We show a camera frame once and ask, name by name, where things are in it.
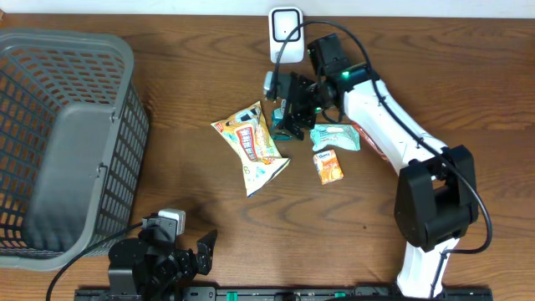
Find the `basket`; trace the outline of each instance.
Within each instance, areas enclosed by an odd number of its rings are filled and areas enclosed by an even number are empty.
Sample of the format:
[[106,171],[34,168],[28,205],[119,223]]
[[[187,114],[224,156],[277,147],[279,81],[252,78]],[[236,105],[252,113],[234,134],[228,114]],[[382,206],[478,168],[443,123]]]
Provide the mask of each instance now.
[[128,226],[149,130],[133,67],[115,36],[0,31],[0,267],[57,269]]

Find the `brown table surface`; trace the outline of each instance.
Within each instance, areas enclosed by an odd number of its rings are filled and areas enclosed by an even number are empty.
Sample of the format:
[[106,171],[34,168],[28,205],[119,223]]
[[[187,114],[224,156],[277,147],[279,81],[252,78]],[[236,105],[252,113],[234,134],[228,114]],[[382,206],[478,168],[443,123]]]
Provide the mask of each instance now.
[[[476,161],[478,191],[494,222],[490,249],[454,255],[444,282],[488,285],[495,300],[526,300],[535,283],[535,21],[452,18],[330,18],[362,38],[375,68],[409,114]],[[352,286],[391,283],[405,241],[393,218],[396,175],[367,145],[337,150],[345,178],[321,186],[312,142],[280,142],[289,167],[247,199],[241,164],[210,123],[263,99],[265,17],[4,16],[3,26],[121,36],[135,53],[134,80],[151,116],[131,222],[172,207],[187,212],[181,245],[217,228],[213,269],[221,286]],[[312,41],[333,28],[306,29]],[[355,46],[345,49],[357,62]],[[290,64],[313,75],[308,62]],[[262,102],[269,119],[273,104]],[[477,247],[482,218],[462,238]],[[80,286],[106,286],[108,258],[84,258],[53,300]],[[0,298],[43,299],[54,273],[3,269]]]

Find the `green indicator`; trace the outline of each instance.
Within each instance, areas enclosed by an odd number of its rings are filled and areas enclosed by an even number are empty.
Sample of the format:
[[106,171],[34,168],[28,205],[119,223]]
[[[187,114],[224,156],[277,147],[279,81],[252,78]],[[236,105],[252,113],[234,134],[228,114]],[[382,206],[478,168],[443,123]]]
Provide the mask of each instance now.
[[237,301],[237,293],[227,293],[227,301]]

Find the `snack bag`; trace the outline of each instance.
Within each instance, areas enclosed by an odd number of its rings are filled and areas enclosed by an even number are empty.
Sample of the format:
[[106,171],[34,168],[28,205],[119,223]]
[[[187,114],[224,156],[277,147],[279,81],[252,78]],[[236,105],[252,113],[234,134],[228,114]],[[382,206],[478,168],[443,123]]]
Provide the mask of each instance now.
[[242,159],[247,197],[281,172],[290,159],[282,158],[269,136],[260,101],[211,124]]
[[314,155],[313,160],[322,185],[341,180],[344,177],[334,150],[322,151]]
[[348,151],[359,151],[359,133],[351,125],[315,125],[310,130],[312,151],[320,151],[327,145],[341,147]]

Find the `basket bottom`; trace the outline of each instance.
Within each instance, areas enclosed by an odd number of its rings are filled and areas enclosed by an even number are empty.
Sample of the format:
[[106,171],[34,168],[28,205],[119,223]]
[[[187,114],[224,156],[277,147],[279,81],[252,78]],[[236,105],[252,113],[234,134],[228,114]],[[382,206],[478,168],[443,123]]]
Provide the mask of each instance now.
[[112,111],[110,105],[75,104],[57,116],[24,219],[29,247],[63,252],[79,239]]

